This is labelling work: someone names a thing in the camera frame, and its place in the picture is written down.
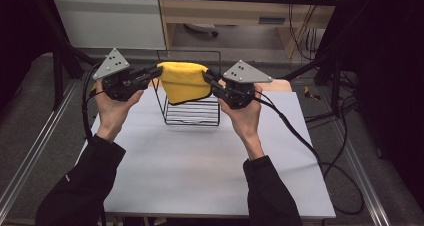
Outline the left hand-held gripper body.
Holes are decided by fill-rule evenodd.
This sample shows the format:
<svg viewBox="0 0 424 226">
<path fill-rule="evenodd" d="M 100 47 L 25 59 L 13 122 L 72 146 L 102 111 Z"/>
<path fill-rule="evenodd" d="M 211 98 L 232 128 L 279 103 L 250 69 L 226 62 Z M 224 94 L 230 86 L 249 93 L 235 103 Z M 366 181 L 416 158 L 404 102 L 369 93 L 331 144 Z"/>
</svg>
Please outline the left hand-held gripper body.
<svg viewBox="0 0 424 226">
<path fill-rule="evenodd" d="M 120 51 L 113 48 L 105 56 L 104 61 L 93 75 L 94 80 L 101 80 L 103 91 L 113 100 L 127 101 L 136 91 L 147 87 L 137 87 L 133 80 L 137 75 L 132 74 L 135 70 L 124 58 Z"/>
</svg>

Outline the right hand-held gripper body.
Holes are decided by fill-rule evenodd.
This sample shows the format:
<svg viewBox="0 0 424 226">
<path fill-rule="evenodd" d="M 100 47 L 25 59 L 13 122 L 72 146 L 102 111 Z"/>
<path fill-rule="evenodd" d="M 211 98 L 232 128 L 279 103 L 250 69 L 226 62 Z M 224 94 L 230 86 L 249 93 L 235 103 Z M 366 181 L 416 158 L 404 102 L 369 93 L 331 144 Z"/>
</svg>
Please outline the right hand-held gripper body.
<svg viewBox="0 0 424 226">
<path fill-rule="evenodd" d="M 239 60 L 221 76 L 228 98 L 223 99 L 231 109 L 242 109 L 255 98 L 255 83 L 270 83 L 273 78 L 252 65 Z"/>
</svg>

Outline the yellow cloth with black edge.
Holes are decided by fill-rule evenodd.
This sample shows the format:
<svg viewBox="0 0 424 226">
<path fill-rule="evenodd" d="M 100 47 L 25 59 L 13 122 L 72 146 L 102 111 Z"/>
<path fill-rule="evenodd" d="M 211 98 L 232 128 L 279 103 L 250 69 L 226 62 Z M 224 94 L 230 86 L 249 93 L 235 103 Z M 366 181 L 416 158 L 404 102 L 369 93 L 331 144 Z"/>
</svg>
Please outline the yellow cloth with black edge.
<svg viewBox="0 0 424 226">
<path fill-rule="evenodd" d="M 211 86 L 204 80 L 203 74 L 208 68 L 191 62 L 161 62 L 162 69 L 158 79 L 162 83 L 168 101 L 172 105 L 201 100 L 211 95 Z"/>
</svg>

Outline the black wire rack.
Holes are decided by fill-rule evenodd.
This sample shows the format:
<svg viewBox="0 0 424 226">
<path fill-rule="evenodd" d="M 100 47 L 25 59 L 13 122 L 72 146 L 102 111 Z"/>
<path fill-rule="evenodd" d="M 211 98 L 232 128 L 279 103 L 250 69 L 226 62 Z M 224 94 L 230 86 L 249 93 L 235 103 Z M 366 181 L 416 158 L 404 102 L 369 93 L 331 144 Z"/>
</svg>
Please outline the black wire rack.
<svg viewBox="0 0 424 226">
<path fill-rule="evenodd" d="M 219 51 L 194 50 L 157 50 L 158 63 L 191 62 L 206 66 L 208 69 L 221 71 L 221 53 Z M 172 105 L 163 87 L 153 86 L 164 123 L 167 125 L 218 126 L 220 112 L 217 99 L 210 95 L 207 98 Z"/>
</svg>

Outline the person's right hand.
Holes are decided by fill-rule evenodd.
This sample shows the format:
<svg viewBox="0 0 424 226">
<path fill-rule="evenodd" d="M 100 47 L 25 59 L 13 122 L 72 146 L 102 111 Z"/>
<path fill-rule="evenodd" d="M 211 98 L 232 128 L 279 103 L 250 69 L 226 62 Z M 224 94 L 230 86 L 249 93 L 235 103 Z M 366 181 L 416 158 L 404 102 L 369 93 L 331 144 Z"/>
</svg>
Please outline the person's right hand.
<svg viewBox="0 0 424 226">
<path fill-rule="evenodd" d="M 258 133 L 261 104 L 252 100 L 245 108 L 233 110 L 223 99 L 219 99 L 218 103 L 221 110 L 230 117 L 233 129 L 247 151 L 248 159 L 256 160 L 264 157 Z"/>
</svg>

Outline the person's left hand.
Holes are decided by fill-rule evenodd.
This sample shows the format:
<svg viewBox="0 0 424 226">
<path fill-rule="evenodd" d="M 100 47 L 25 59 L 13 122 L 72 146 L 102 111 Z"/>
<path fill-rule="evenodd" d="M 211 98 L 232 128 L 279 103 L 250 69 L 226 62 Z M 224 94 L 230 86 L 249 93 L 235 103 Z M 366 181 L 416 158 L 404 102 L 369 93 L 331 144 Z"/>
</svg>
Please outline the person's left hand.
<svg viewBox="0 0 424 226">
<path fill-rule="evenodd" d="M 95 101 L 99 111 L 100 126 L 96 132 L 97 136 L 113 143 L 120 133 L 130 109 L 139 102 L 143 93 L 143 90 L 136 91 L 126 102 L 112 100 L 103 92 L 102 81 L 98 80 Z"/>
</svg>

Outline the wooden table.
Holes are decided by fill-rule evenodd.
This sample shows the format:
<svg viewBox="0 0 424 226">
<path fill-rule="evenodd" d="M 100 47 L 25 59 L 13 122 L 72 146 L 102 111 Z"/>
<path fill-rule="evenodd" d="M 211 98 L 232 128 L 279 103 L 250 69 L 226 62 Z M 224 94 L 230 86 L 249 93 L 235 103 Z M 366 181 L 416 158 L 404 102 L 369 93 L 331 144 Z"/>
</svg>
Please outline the wooden table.
<svg viewBox="0 0 424 226">
<path fill-rule="evenodd" d="M 274 79 L 270 83 L 256 83 L 259 85 L 263 91 L 280 91 L 280 92 L 292 92 L 292 87 L 290 85 L 290 82 L 287 80 L 282 79 Z M 158 81 L 157 79 L 154 79 L 153 81 L 149 82 L 148 86 L 159 86 L 162 87 L 162 83 Z"/>
</svg>

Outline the white chair base with caster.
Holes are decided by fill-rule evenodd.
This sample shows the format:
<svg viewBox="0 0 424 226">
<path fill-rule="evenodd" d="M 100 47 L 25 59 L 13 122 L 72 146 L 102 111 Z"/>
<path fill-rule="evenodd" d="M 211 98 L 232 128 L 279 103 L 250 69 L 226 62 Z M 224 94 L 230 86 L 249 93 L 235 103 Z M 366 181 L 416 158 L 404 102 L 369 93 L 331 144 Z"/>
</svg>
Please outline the white chair base with caster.
<svg viewBox="0 0 424 226">
<path fill-rule="evenodd" d="M 219 35 L 213 24 L 186 24 L 186 27 L 198 32 L 206 33 L 212 37 L 217 37 Z"/>
</svg>

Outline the white cabinet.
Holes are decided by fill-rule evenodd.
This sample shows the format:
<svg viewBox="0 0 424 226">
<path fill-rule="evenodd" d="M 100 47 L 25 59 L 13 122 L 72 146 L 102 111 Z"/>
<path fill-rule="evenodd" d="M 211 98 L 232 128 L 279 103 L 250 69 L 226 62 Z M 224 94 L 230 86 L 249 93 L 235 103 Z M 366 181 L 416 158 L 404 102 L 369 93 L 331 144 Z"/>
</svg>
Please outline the white cabinet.
<svg viewBox="0 0 424 226">
<path fill-rule="evenodd" d="M 164 49 L 157 0 L 54 0 L 78 48 Z"/>
</svg>

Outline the light wooden desk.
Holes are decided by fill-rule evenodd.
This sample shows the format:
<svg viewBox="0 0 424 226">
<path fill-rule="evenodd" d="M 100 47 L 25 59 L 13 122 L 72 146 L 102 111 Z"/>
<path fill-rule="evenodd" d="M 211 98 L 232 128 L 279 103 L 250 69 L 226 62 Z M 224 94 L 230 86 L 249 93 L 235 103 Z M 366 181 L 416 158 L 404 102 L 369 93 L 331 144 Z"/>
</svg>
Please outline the light wooden desk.
<svg viewBox="0 0 424 226">
<path fill-rule="evenodd" d="M 160 0 L 159 5 L 168 49 L 178 24 L 265 25 L 277 30 L 288 58 L 298 54 L 306 31 L 325 29 L 334 12 L 332 6 L 224 1 Z"/>
</svg>

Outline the white table board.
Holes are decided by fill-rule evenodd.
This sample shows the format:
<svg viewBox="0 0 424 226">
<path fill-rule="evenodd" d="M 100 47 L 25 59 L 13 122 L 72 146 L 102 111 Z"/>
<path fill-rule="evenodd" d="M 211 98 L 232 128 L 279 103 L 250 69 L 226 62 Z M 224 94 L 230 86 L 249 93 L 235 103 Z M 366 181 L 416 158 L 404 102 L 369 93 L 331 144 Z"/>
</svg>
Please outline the white table board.
<svg viewBox="0 0 424 226">
<path fill-rule="evenodd" d="M 265 153 L 304 219 L 335 215 L 321 171 L 306 148 L 310 137 L 293 92 L 269 92 L 261 111 Z M 237 218 L 248 214 L 245 148 L 228 116 L 218 126 L 167 125 L 155 91 L 129 112 L 117 143 L 126 150 L 105 200 L 110 215 Z"/>
</svg>

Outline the black curtain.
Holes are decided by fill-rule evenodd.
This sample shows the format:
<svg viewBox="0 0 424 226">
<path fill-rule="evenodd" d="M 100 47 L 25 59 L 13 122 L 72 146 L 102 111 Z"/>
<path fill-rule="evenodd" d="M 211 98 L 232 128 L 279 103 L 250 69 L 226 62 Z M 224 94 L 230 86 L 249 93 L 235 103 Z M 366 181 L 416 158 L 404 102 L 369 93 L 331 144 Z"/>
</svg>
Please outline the black curtain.
<svg viewBox="0 0 424 226">
<path fill-rule="evenodd" d="M 0 0 L 0 112 L 11 101 L 33 60 L 51 47 L 34 0 Z"/>
<path fill-rule="evenodd" d="M 319 50 L 343 51 L 376 144 L 424 211 L 424 0 L 351 1 L 335 8 Z"/>
</svg>

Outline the black metal frame stand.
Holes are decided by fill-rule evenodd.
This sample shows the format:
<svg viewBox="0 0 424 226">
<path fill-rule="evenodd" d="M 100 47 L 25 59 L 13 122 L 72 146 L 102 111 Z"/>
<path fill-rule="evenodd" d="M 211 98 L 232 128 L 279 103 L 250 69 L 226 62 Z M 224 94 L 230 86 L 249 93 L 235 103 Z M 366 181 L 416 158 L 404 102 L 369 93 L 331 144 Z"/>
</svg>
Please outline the black metal frame stand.
<svg viewBox="0 0 424 226">
<path fill-rule="evenodd" d="M 330 109 L 336 116 L 339 116 L 341 60 L 337 56 L 331 55 L 330 53 L 325 53 L 315 58 L 307 65 L 302 66 L 285 76 L 282 76 L 282 79 L 291 81 L 316 67 L 318 67 L 318 72 L 314 77 L 314 82 L 317 86 L 323 86 L 328 82 L 331 82 Z"/>
<path fill-rule="evenodd" d="M 83 76 L 80 62 L 94 66 L 95 60 L 71 44 L 54 0 L 34 0 L 34 2 L 51 38 L 55 89 L 53 110 L 56 111 L 64 101 L 63 70 L 66 70 L 72 79 L 78 79 Z"/>
</svg>

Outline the aluminium floor rail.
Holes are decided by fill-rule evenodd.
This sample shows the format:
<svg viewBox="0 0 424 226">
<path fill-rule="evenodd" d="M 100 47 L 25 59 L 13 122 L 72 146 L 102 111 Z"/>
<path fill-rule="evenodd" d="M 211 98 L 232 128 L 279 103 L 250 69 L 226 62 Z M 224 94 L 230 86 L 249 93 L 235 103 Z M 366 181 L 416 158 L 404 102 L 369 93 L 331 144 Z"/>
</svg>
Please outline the aluminium floor rail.
<svg viewBox="0 0 424 226">
<path fill-rule="evenodd" d="M 390 220 L 374 190 L 370 178 L 363 167 L 357 153 L 353 148 L 353 144 L 347 136 L 347 127 L 341 121 L 334 122 L 334 128 L 341 143 L 345 144 L 345 156 L 351 168 L 353 176 L 359 185 L 364 197 L 368 212 L 375 226 L 390 226 Z"/>
<path fill-rule="evenodd" d="M 16 201 L 19 193 L 21 192 L 26 180 L 31 174 L 35 164 L 37 163 L 40 155 L 42 154 L 45 145 L 49 141 L 52 133 L 54 132 L 58 122 L 62 118 L 64 111 L 66 110 L 70 100 L 72 99 L 76 87 L 78 85 L 78 80 L 72 80 L 64 94 L 63 101 L 59 106 L 51 112 L 49 118 L 41 129 L 35 141 L 32 143 L 29 151 L 27 152 L 25 158 L 20 164 L 18 170 L 16 171 L 14 177 L 9 182 L 8 186 L 0 196 L 0 225 L 5 221 L 10 209 Z"/>
</svg>

